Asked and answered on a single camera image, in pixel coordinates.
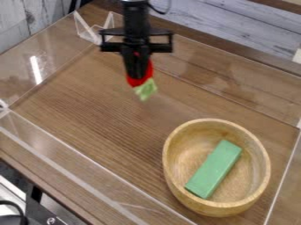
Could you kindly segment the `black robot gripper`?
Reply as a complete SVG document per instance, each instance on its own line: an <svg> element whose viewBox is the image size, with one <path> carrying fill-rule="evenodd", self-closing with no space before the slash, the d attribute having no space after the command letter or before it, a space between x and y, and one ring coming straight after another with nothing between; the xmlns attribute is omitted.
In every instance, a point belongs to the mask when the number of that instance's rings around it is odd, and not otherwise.
<svg viewBox="0 0 301 225"><path fill-rule="evenodd" d="M142 79L146 76L150 53L173 51L173 31L151 26L151 8L150 0L122 0L123 27L99 31L102 51L122 51L127 75L134 79Z"/></svg>

